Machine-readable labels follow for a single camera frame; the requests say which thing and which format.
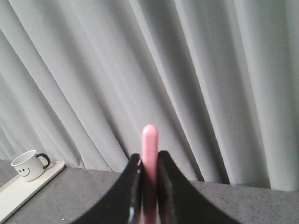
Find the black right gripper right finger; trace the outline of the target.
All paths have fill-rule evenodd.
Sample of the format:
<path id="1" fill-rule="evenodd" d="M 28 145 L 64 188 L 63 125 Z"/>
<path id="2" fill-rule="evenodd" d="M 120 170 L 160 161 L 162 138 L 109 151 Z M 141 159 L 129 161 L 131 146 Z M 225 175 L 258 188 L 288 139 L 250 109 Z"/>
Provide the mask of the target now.
<path id="1" fill-rule="evenodd" d="M 192 186 L 168 151 L 158 153 L 157 198 L 162 224 L 238 223 Z"/>

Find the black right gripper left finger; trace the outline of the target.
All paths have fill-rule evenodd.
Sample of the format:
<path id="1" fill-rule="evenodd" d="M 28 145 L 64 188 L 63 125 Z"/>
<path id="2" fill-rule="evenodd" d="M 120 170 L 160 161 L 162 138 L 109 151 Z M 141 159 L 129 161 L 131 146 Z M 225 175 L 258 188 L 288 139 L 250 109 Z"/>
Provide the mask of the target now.
<path id="1" fill-rule="evenodd" d="M 131 155 L 110 190 L 74 224 L 138 224 L 142 204 L 143 165 L 139 154 Z"/>

